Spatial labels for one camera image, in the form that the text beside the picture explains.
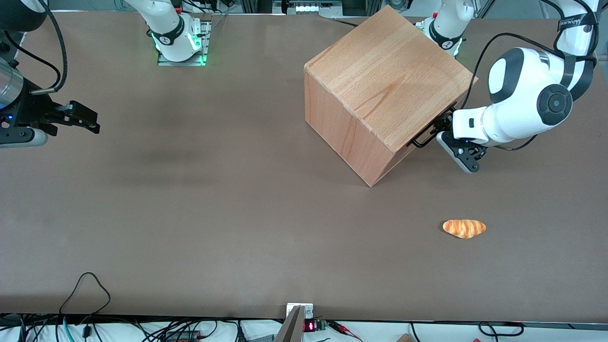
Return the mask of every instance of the table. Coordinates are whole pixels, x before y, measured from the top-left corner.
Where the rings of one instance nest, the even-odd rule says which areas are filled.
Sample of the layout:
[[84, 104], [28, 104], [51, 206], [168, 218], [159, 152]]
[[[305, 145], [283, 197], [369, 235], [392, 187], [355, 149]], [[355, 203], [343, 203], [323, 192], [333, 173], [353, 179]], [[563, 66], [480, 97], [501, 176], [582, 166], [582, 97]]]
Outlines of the table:
[[[169, 68], [136, 13], [57, 18], [69, 73], [53, 98], [97, 110], [102, 129], [0, 151], [0, 311], [56, 312], [93, 271], [113, 314], [278, 318], [302, 301], [335, 319], [608, 323], [599, 68], [527, 148], [466, 175], [433, 142], [369, 188], [304, 121], [303, 65], [350, 26], [229, 16], [207, 66]], [[473, 20], [458, 59], [472, 69], [503, 31], [551, 44], [555, 22]], [[488, 49], [468, 106], [489, 103], [489, 66], [519, 44]], [[49, 23], [25, 47], [60, 62]], [[488, 230], [458, 240], [440, 228], [452, 218]], [[104, 300], [88, 279], [66, 311]]]

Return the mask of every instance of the croissant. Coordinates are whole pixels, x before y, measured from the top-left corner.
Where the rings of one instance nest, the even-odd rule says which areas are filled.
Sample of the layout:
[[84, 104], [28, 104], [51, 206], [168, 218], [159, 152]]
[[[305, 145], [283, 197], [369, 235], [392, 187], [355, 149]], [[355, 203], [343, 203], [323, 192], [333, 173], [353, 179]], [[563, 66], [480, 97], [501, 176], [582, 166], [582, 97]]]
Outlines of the croissant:
[[443, 223], [446, 233], [461, 239], [470, 239], [486, 231], [486, 225], [477, 220], [449, 220]]

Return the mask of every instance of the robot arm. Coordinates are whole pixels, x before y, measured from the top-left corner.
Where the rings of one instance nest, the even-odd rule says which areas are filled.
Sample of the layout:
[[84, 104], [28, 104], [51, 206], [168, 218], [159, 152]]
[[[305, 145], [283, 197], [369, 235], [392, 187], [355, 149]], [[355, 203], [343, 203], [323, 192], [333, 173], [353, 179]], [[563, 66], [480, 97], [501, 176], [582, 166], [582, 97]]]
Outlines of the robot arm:
[[523, 47], [504, 53], [488, 76], [492, 104], [454, 111], [451, 131], [437, 134], [440, 145], [465, 172], [479, 170], [477, 161], [486, 148], [559, 125], [587, 90], [595, 66], [592, 53], [598, 32], [593, 12], [598, 0], [582, 1], [587, 8], [574, 0], [552, 3], [562, 16], [556, 54]]
[[[2, 0], [0, 32], [39, 28], [48, 12], [50, 16], [46, 2], [43, 5], [41, 1]], [[202, 49], [200, 19], [178, 14], [168, 0], [127, 1], [146, 20], [156, 48], [167, 60], [188, 60]], [[41, 89], [21, 75], [17, 64], [0, 58], [0, 148], [44, 145], [48, 135], [57, 135], [54, 124], [75, 125], [99, 133], [95, 111], [76, 101], [65, 106], [53, 102], [49, 94], [60, 87]]]
[[148, 24], [156, 49], [170, 61], [180, 62], [202, 49], [201, 20], [178, 14], [169, 0], [126, 0]]
[[474, 15], [471, 0], [441, 0], [437, 15], [416, 23], [416, 26], [443, 50], [456, 56], [462, 43], [462, 33]]

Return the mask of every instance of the metal cylinder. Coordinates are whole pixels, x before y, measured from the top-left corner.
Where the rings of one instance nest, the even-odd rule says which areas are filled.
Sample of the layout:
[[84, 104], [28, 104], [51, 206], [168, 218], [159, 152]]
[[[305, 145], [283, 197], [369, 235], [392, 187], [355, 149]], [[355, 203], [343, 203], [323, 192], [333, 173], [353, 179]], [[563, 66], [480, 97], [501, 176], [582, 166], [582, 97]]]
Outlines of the metal cylinder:
[[19, 97], [23, 89], [23, 76], [0, 58], [0, 110]]

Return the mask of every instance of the wooden cube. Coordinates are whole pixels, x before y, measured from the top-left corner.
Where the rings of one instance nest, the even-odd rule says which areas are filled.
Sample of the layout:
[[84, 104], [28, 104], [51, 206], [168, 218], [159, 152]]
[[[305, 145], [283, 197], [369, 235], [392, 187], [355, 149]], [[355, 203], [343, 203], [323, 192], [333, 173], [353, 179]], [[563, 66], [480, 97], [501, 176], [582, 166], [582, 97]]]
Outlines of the wooden cube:
[[306, 63], [306, 121], [373, 186], [466, 92], [471, 76], [385, 6]]

